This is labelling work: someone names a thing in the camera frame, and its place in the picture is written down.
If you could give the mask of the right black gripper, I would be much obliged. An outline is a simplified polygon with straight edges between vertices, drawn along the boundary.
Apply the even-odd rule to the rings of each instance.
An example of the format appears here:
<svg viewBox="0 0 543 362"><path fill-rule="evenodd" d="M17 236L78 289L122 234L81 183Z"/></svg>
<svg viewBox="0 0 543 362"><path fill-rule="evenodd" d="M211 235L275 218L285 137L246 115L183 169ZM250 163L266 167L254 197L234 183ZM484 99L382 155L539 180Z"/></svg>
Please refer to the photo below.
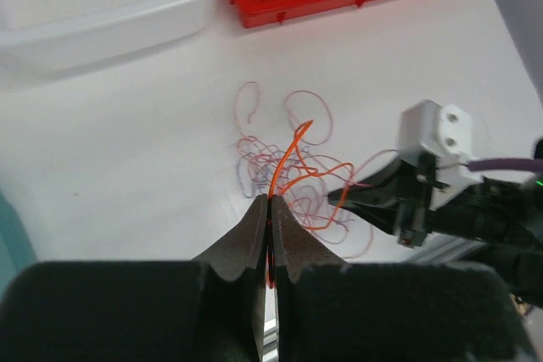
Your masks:
<svg viewBox="0 0 543 362"><path fill-rule="evenodd" d="M339 206L377 227L398 235L399 244L418 247L427 235L441 233L527 252L542 250L542 159L475 159L467 168L483 176L449 203L431 209L401 205L398 217L396 184L401 160L394 158L381 170L350 186L327 194Z"/></svg>

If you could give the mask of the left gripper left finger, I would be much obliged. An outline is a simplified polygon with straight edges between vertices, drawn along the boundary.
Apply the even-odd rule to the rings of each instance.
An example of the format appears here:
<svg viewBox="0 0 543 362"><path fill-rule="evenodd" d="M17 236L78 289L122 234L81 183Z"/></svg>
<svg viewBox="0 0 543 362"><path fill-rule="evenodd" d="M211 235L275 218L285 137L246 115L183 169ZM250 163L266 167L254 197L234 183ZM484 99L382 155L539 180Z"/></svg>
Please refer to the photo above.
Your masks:
<svg viewBox="0 0 543 362"><path fill-rule="evenodd" d="M191 260L48 261L1 300L4 361L259 361L268 200Z"/></svg>

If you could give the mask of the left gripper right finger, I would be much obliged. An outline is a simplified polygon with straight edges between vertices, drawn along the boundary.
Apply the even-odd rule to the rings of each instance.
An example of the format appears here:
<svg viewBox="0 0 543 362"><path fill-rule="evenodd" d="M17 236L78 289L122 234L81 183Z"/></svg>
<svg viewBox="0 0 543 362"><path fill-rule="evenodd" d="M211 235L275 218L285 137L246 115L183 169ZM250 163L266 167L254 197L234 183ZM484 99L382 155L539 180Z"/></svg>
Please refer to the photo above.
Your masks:
<svg viewBox="0 0 543 362"><path fill-rule="evenodd" d="M477 263L348 263L271 200L281 361L535 361L505 282Z"/></svg>

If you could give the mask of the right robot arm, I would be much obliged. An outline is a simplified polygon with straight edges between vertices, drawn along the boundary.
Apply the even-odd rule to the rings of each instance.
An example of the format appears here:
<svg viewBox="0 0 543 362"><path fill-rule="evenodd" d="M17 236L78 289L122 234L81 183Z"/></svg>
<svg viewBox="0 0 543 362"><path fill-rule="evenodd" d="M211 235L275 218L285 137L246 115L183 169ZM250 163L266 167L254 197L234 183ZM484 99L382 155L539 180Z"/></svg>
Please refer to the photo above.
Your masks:
<svg viewBox="0 0 543 362"><path fill-rule="evenodd" d="M400 152L327 201L407 248L432 234L480 242L460 258L493 268L519 303L542 305L541 142L530 159Z"/></svg>

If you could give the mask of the teal translucent plastic bin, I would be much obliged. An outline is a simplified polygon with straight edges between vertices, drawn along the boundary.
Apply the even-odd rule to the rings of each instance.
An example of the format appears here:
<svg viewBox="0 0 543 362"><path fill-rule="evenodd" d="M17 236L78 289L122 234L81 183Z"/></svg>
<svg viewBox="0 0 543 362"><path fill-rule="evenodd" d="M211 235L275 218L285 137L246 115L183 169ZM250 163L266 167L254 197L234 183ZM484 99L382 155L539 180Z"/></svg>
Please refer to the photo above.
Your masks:
<svg viewBox="0 0 543 362"><path fill-rule="evenodd" d="M1 194L1 294L26 267L37 262L30 239L15 208Z"/></svg>

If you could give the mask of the white plastic tub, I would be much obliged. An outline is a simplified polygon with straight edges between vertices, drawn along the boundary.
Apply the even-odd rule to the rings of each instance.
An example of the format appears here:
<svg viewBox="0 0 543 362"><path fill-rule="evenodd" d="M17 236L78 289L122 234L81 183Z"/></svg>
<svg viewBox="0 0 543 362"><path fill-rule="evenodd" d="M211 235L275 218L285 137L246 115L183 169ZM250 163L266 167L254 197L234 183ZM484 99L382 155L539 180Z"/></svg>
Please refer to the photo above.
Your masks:
<svg viewBox="0 0 543 362"><path fill-rule="evenodd" d="M176 41L217 0L1 0L1 83L77 69Z"/></svg>

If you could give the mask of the aluminium mounting rail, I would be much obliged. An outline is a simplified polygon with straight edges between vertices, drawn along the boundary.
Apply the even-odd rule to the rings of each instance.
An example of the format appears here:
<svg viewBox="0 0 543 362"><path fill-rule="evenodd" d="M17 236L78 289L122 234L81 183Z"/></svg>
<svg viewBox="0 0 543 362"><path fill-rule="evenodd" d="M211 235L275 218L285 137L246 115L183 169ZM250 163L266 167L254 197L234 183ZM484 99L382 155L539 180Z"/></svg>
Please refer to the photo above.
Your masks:
<svg viewBox="0 0 543 362"><path fill-rule="evenodd" d="M438 235L430 237L422 247L416 248L408 262L446 262L460 259L484 247L484 243L459 237Z"/></svg>

